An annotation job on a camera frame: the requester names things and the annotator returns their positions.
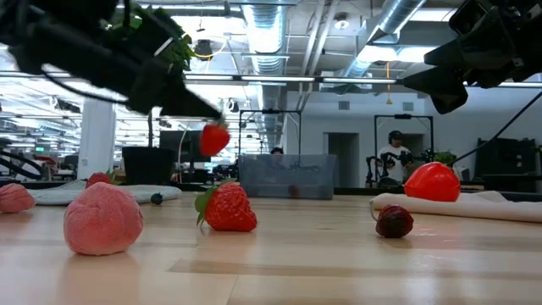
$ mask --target desk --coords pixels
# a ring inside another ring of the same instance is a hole
[[[64,245],[64,208],[0,214],[0,304],[539,304],[542,225],[414,214],[403,240],[374,232],[368,197],[253,199],[251,234],[195,226],[195,195],[143,205],[127,252]]]
[[[492,191],[536,192],[535,181],[541,181],[541,175],[483,175],[486,189]]]

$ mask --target ceiling light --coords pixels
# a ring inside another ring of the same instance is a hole
[[[208,62],[213,59],[213,49],[211,48],[211,41],[208,39],[198,40],[194,53],[197,54],[197,58],[201,61]]]
[[[233,80],[231,75],[185,75],[186,80]]]
[[[508,87],[508,88],[542,88],[541,82],[511,82],[505,81],[502,82],[499,87]]]
[[[9,144],[8,147],[34,147],[34,143],[14,143]]]
[[[185,5],[185,4],[164,4],[161,5],[160,3],[139,3],[142,7],[144,6],[156,6],[158,8],[162,9],[187,9],[187,10],[223,10],[224,5],[206,5],[206,6],[200,6],[200,5]],[[117,5],[117,8],[124,8],[123,4]],[[233,7],[230,8],[231,11],[234,12],[240,12],[241,8]]]
[[[338,13],[334,20],[335,20],[335,29],[337,30],[344,30],[345,28],[348,27],[348,25],[350,25],[350,22],[348,22],[348,20],[346,20],[346,17],[348,15],[346,13]]]
[[[397,53],[393,47],[365,46],[357,55],[360,62],[374,63],[377,61],[396,61]]]
[[[314,82],[314,77],[295,77],[295,76],[242,76],[242,80],[246,81],[299,81],[299,82]]]
[[[434,50],[434,47],[404,47],[397,53],[397,60],[406,63],[423,63],[426,53]]]
[[[348,79],[348,78],[334,78],[334,77],[325,77],[323,82],[326,83],[337,83],[337,84],[390,84],[393,85],[397,80],[387,80],[387,79]]]
[[[239,105],[237,104],[236,101],[234,101],[233,99],[229,98],[228,99],[228,102],[226,103],[226,107],[228,108],[228,110],[232,113],[232,114],[236,114],[239,112]]]

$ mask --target gray box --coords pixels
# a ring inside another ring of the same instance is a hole
[[[333,155],[242,155],[241,186],[249,197],[333,199]]]

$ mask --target green plant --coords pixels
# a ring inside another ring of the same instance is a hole
[[[436,152],[434,154],[434,161],[441,162],[442,164],[449,164],[457,159],[457,156],[451,152]]]
[[[105,25],[110,31],[112,37],[123,37],[130,34],[130,31],[137,30],[143,23],[142,18],[149,14],[166,14],[163,8],[153,9],[151,6],[142,8],[139,4],[132,3],[130,5],[130,26],[126,29],[123,27],[124,14],[117,12],[111,19],[111,24]],[[185,78],[184,71],[190,71],[190,61],[196,55],[190,48],[192,38],[186,34],[180,25],[175,24],[175,35],[179,39],[173,41],[158,55],[168,63],[173,64],[173,70],[179,70],[181,76]]]

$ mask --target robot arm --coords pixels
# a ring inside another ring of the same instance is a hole
[[[463,83],[492,88],[542,72],[542,0],[467,0],[450,19],[456,40],[425,54],[432,69],[402,84],[428,93],[440,114],[468,98]]]
[[[157,50],[178,42],[181,34],[179,26],[163,10],[148,12],[134,7],[141,16],[141,25],[122,31],[103,26],[104,20],[112,19],[118,0],[0,1],[0,42],[9,46],[22,72],[45,75],[68,89],[43,71],[44,64],[51,64],[128,99],[116,101],[77,93],[124,103],[141,114],[162,107],[161,115],[221,117],[219,111],[186,89],[181,79],[182,66],[157,56]]]

